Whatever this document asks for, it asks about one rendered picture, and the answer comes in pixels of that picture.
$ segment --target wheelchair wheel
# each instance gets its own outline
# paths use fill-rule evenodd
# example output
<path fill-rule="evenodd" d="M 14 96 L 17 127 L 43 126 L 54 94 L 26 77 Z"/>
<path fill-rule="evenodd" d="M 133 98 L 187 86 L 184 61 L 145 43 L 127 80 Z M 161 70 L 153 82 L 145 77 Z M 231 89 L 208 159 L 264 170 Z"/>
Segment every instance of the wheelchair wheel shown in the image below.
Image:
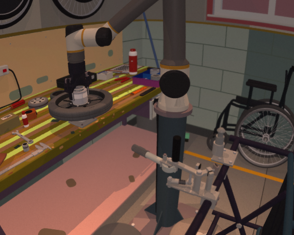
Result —
<path fill-rule="evenodd" d="M 267 104 L 269 104 L 270 99 L 261 99 L 259 101 L 263 101 L 263 102 L 266 102 Z M 280 101 L 272 100 L 272 105 L 279 106 L 279 103 L 280 103 Z M 291 116 L 291 118 L 293 118 L 293 121 L 294 121 L 294 113 L 290 110 L 290 108 L 285 105 L 284 110 Z M 244 110 L 243 113 L 241 114 L 241 116 L 245 115 L 246 112 L 248 112 L 248 110 Z"/>
<path fill-rule="evenodd" d="M 241 115 L 234 134 L 238 137 L 294 151 L 294 120 L 283 109 L 273 105 L 259 105 Z M 287 157 L 239 144 L 238 151 L 249 163 L 272 168 L 287 161 Z"/>
<path fill-rule="evenodd" d="M 210 149 L 210 150 L 212 150 L 212 147 L 214 146 L 214 141 L 215 141 L 215 139 L 216 139 L 216 135 L 217 134 L 214 134 L 214 133 L 212 133 L 208 138 L 207 138 L 207 146 L 208 146 L 208 148 Z M 225 136 L 225 140 L 224 140 L 224 143 L 225 143 L 225 145 L 226 145 L 226 143 L 228 143 L 228 141 L 229 141 L 229 136 L 228 136 L 228 134 L 225 132 L 224 133 L 224 136 Z"/>

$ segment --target pink window pane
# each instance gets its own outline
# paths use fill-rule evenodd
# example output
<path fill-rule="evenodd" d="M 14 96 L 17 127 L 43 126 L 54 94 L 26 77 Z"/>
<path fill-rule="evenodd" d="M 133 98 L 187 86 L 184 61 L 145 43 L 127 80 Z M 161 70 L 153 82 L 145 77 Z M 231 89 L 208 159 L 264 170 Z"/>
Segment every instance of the pink window pane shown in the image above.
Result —
<path fill-rule="evenodd" d="M 277 0 L 275 15 L 294 18 L 294 0 Z"/>
<path fill-rule="evenodd" d="M 223 0 L 223 10 L 268 14 L 269 0 Z"/>

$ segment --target black cable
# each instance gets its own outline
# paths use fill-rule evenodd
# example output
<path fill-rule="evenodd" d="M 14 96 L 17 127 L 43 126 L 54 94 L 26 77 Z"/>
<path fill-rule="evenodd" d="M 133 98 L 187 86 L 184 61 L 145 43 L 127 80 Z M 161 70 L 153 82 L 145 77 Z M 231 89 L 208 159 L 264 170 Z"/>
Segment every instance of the black cable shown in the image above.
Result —
<path fill-rule="evenodd" d="M 11 105 L 11 104 L 14 104 L 14 103 L 16 103 L 16 102 L 19 102 L 19 101 L 22 99 L 22 92 L 21 92 L 21 89 L 19 88 L 19 84 L 18 84 L 17 78 L 16 78 L 16 76 L 15 76 L 15 73 L 13 72 L 12 69 L 9 69 L 9 71 L 11 71 L 11 72 L 13 73 L 14 77 L 15 77 L 15 80 L 16 80 L 16 83 L 17 83 L 17 86 L 18 86 L 18 90 L 19 90 L 20 98 L 19 98 L 17 101 L 13 102 L 13 103 L 10 103 L 10 104 L 8 104 L 8 105 L 2 106 L 0 109 L 5 108 L 5 107 L 7 107 L 7 106 L 9 106 L 9 105 Z"/>

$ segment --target robotic arm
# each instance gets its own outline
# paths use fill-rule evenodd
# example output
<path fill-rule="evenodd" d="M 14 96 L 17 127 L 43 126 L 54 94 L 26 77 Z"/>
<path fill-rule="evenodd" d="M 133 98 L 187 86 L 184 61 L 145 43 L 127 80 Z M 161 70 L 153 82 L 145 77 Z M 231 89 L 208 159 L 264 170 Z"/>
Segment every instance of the robotic arm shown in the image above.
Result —
<path fill-rule="evenodd" d="M 86 73 L 85 47 L 109 46 L 116 35 L 158 0 L 132 0 L 101 28 L 84 29 L 83 25 L 69 25 L 65 29 L 70 78 L 65 79 L 64 91 L 74 101 L 77 86 L 87 88 L 92 80 Z"/>

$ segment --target wheelchair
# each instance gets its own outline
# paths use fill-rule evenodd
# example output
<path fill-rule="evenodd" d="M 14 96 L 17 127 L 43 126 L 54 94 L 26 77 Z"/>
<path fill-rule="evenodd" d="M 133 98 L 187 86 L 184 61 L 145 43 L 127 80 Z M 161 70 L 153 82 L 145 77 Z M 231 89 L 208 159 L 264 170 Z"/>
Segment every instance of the wheelchair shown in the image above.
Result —
<path fill-rule="evenodd" d="M 285 71 L 285 85 L 280 101 L 273 99 L 277 85 L 249 79 L 246 82 L 246 85 L 250 87 L 248 98 L 236 96 L 230 101 L 219 116 L 213 133 L 207 138 L 208 148 L 212 150 L 217 129 L 223 127 L 226 131 L 234 131 L 235 136 L 294 152 L 294 114 L 285 105 L 285 97 L 293 72 L 294 66 L 289 69 L 289 72 Z M 253 100 L 251 98 L 253 88 L 270 91 L 270 99 Z M 231 106 L 244 109 L 236 124 L 228 123 Z M 226 144 L 229 137 L 226 132 L 224 135 Z M 246 161 L 261 168 L 277 167 L 287 161 L 285 156 L 243 144 L 239 144 L 238 151 Z"/>

